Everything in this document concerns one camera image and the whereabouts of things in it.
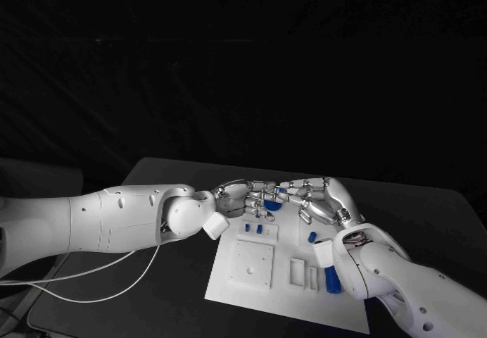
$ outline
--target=black curtain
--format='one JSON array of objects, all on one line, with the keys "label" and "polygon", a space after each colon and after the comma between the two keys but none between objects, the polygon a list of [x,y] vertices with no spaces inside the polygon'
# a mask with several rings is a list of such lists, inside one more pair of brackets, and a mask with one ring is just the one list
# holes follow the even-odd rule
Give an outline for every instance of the black curtain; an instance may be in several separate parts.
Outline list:
[{"label": "black curtain", "polygon": [[88,190],[147,156],[452,189],[486,224],[486,14],[3,1],[0,156],[78,167]]}]

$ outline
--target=black background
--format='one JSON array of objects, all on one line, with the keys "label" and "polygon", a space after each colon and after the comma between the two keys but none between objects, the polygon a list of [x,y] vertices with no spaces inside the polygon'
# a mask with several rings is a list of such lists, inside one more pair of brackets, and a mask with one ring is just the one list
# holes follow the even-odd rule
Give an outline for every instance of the black background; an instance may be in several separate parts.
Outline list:
[{"label": "black background", "polygon": [[486,14],[3,1],[0,156],[82,169],[85,192],[147,156],[441,187],[486,224]]}]

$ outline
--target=white cable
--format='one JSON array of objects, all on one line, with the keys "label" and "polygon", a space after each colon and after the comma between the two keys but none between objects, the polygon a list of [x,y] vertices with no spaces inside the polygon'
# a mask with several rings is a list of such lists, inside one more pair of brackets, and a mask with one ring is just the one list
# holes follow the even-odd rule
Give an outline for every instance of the white cable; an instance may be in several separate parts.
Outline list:
[{"label": "white cable", "polygon": [[26,280],[26,281],[12,281],[12,280],[4,280],[0,281],[0,286],[1,285],[32,285],[36,283],[45,283],[45,282],[55,282],[58,280],[68,280],[69,278],[75,278],[79,277],[82,275],[86,275],[88,273],[94,273],[95,271],[99,271],[101,269],[105,269],[108,266],[112,266],[114,264],[117,264],[121,260],[124,260],[135,251],[133,251],[131,253],[128,253],[127,255],[124,255],[115,262],[111,262],[109,264],[101,266],[99,268],[95,268],[94,270],[89,270],[84,273],[78,273],[76,275],[71,275],[71,276],[65,276],[65,277],[59,277],[59,278],[53,278],[50,280]]},{"label": "white cable", "polygon": [[137,284],[137,282],[141,280],[141,278],[144,277],[144,274],[147,272],[147,270],[150,269],[150,265],[153,264],[153,261],[154,261],[154,258],[156,258],[156,255],[157,255],[157,251],[160,250],[160,246],[157,246],[156,248],[156,252],[154,252],[154,256],[153,256],[153,259],[150,260],[150,264],[147,265],[147,268],[143,272],[143,274],[140,275],[137,281],[134,281],[133,285],[124,290],[121,291],[120,293],[114,294],[112,296],[104,298],[104,299],[95,299],[94,301],[76,301],[75,299],[68,299],[68,298],[63,298],[62,296],[59,296],[58,294],[55,294],[53,292],[50,292],[49,290],[46,290],[43,287],[40,287],[39,285],[35,285],[35,284],[30,284],[30,283],[26,283],[27,285],[32,285],[33,287],[36,287],[37,289],[42,289],[48,294],[50,294],[52,296],[55,296],[56,298],[62,299],[63,301],[71,301],[72,303],[98,303],[99,301],[107,301],[112,298],[115,298],[117,296],[120,296],[124,292],[127,292],[133,286]]}]

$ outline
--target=dark gray table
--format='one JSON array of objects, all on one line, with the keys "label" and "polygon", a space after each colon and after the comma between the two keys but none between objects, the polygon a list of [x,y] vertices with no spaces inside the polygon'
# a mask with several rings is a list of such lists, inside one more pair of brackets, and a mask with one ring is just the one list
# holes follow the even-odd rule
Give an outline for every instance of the dark gray table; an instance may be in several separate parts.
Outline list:
[{"label": "dark gray table", "polygon": [[[124,184],[184,183],[209,190],[225,181],[282,182],[327,175],[285,173],[223,165],[144,158]],[[340,178],[367,221],[393,236],[415,263],[442,271],[487,298],[487,233],[460,193]],[[150,271],[134,288],[109,301],[68,303],[43,294],[29,313],[33,327],[79,338],[92,337],[367,337],[303,320],[205,299],[218,241],[200,231],[160,247]],[[154,248],[49,290],[89,300],[118,293],[134,282]],[[72,253],[58,277],[112,262],[121,254]],[[373,337],[408,337],[376,299],[365,301]]]}]

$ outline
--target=screw hole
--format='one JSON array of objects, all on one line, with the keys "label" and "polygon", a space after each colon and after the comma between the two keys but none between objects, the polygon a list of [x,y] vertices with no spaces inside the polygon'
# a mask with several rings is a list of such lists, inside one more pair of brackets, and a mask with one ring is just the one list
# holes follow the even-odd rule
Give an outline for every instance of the screw hole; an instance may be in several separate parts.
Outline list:
[{"label": "screw hole", "polygon": [[434,323],[432,322],[425,322],[424,323],[424,331],[431,331],[434,329]]}]

